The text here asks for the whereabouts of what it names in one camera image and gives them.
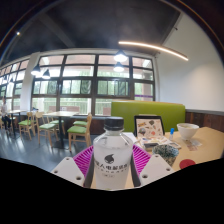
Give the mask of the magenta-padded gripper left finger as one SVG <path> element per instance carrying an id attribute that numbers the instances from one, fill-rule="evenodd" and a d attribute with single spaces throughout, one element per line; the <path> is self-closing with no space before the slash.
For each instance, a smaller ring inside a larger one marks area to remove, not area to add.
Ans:
<path id="1" fill-rule="evenodd" d="M 93 181 L 93 147 L 82 150 L 74 157 L 65 157 L 51 173 L 82 187 L 90 187 Z"/>

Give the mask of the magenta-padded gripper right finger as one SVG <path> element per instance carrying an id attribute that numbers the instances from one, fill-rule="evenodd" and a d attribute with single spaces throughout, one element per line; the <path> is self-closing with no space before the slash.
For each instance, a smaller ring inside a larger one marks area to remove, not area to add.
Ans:
<path id="1" fill-rule="evenodd" d="M 174 172 L 172 167 L 159 155 L 150 155 L 134 145 L 131 159 L 131 177 L 134 187 L 143 187 Z"/>

